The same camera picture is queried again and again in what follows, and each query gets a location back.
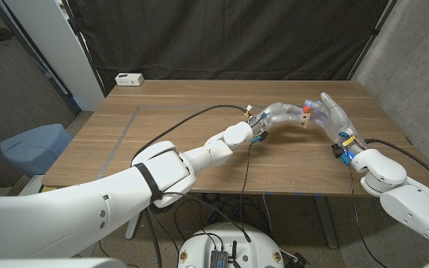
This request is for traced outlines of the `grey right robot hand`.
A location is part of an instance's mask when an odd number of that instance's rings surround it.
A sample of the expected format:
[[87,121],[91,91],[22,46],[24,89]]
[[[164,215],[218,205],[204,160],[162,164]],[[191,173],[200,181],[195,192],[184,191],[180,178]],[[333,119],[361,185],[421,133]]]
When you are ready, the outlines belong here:
[[368,145],[360,137],[343,108],[325,92],[322,92],[320,97],[321,100],[305,101],[305,105],[313,110],[314,115],[311,116],[311,121],[322,127],[326,135],[340,147],[354,136],[355,140],[344,147],[353,155],[368,149]]

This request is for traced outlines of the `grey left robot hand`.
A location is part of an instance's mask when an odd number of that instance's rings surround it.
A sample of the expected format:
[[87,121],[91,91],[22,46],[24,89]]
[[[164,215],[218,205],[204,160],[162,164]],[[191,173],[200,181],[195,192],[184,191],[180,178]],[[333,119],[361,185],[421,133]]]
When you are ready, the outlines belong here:
[[306,127],[309,113],[305,114],[304,109],[287,103],[273,103],[264,108],[257,115],[249,120],[252,128],[253,141],[263,141],[267,137],[267,131],[274,125],[284,122],[294,122],[297,127]]

